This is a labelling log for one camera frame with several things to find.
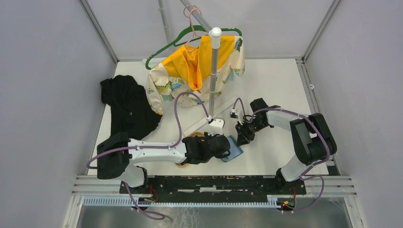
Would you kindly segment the yellow box of cards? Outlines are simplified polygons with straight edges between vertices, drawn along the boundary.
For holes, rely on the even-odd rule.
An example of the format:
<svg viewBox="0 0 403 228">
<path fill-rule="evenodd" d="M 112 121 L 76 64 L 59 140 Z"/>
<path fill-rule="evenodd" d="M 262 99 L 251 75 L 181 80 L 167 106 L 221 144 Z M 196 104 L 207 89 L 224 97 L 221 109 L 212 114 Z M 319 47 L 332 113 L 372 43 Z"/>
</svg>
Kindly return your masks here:
<svg viewBox="0 0 403 228">
<path fill-rule="evenodd" d="M 188 137 L 203 137 L 204 134 L 201 132 L 193 132 L 190 135 L 188 135 Z M 189 166 L 189 164 L 187 163 L 176 163 L 175 166 L 179 167 L 179 168 L 185 168 L 187 166 Z"/>
</svg>

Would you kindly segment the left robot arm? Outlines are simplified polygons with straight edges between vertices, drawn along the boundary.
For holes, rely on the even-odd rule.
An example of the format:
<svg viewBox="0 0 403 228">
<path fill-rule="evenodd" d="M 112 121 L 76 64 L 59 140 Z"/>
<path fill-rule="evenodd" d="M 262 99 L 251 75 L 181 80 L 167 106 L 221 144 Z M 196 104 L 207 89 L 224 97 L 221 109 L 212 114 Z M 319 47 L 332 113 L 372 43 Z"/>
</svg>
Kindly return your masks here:
<svg viewBox="0 0 403 228">
<path fill-rule="evenodd" d="M 130 139 L 127 133 L 117 133 L 97 146 L 97 178 L 121 180 L 137 193 L 149 189 L 144 162 L 175 164 L 207 163 L 211 158 L 223 159 L 231 155 L 230 140 L 224 135 L 209 134 L 185 137 L 180 142 L 144 142 Z"/>
</svg>

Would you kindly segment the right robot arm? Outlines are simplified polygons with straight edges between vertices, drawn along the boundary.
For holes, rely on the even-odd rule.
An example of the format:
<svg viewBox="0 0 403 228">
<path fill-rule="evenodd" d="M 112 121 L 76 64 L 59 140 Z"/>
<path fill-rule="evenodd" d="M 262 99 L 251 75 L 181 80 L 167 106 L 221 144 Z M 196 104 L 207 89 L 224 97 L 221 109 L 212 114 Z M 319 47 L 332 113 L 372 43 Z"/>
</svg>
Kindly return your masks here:
<svg viewBox="0 0 403 228">
<path fill-rule="evenodd" d="M 336 153 L 336 142 L 322 114 L 304 115 L 279 105 L 268 106 L 263 98 L 253 100 L 250 107 L 253 113 L 244 115 L 235 125 L 237 146 L 249 144 L 255 134 L 266 127 L 279 127 L 291 133 L 295 154 L 276 172 L 274 186 L 277 192 L 288 193 L 293 189 L 294 181 L 302 180 L 311 169 Z"/>
</svg>

